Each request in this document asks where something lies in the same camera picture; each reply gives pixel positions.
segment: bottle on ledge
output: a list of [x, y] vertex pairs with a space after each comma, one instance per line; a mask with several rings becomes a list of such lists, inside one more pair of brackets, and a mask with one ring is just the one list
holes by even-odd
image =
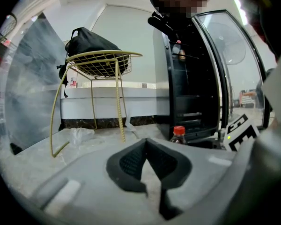
[[170, 142], [187, 145], [184, 135], [185, 135], [185, 127], [175, 126], [174, 127], [174, 136], [172, 137]]

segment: gold metal chair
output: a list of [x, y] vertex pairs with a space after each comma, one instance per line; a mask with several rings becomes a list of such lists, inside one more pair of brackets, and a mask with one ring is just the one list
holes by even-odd
[[[92, 107], [93, 107], [93, 115], [94, 115], [94, 123], [95, 129], [97, 129], [96, 117], [95, 117], [95, 109], [94, 109], [94, 99], [93, 99], [93, 80], [116, 80], [116, 98], [117, 98], [117, 111], [118, 111], [118, 122], [121, 132], [122, 141], [125, 142], [125, 133], [122, 121], [122, 113], [121, 113], [121, 106], [120, 106], [120, 96], [118, 91], [118, 80], [121, 81], [121, 89], [122, 89], [122, 96], [123, 96], [123, 104], [124, 110], [126, 114], [126, 106], [124, 100], [124, 93], [123, 93], [123, 85], [122, 85], [122, 75], [128, 74], [131, 72], [131, 58], [132, 57], [141, 57], [142, 55], [136, 52], [127, 52], [127, 51], [116, 51], [116, 50], [104, 50], [104, 51], [95, 51], [95, 52], [85, 52], [80, 53], [78, 55], [69, 57], [67, 59], [67, 69], [60, 81], [58, 90], [55, 95], [52, 113], [51, 113], [51, 122], [50, 122], [50, 149], [51, 155], [56, 157], [60, 151], [69, 144], [66, 142], [63, 144], [55, 153], [53, 152], [53, 144], [52, 144], [52, 127], [53, 127], [53, 117], [54, 117], [54, 110], [56, 101], [58, 98], [58, 94], [60, 92], [60, 88], [62, 83], [67, 75], [69, 69], [77, 72], [81, 76], [90, 80], [91, 84], [91, 95], [92, 95]], [[95, 79], [91, 79], [86, 75], [93, 76]]]

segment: black and white tag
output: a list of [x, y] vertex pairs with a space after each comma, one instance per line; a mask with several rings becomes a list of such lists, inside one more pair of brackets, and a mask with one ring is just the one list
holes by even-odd
[[243, 114], [227, 125], [223, 143], [227, 151], [238, 151], [242, 142], [257, 136], [259, 131], [254, 122]]

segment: black marble baseboard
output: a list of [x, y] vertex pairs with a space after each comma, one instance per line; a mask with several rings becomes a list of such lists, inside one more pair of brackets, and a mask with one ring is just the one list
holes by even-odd
[[[93, 119], [61, 119], [63, 128], [88, 128], [94, 129], [95, 123]], [[147, 125], [156, 123], [156, 115], [132, 117], [130, 123], [133, 126]], [[97, 119], [97, 128], [118, 128], [118, 118], [99, 118]]]

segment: red bottle cap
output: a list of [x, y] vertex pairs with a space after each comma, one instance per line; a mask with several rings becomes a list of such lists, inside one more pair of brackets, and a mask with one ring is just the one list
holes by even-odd
[[174, 127], [174, 134], [175, 135], [184, 135], [185, 134], [185, 127], [183, 127], [183, 126], [175, 126]]

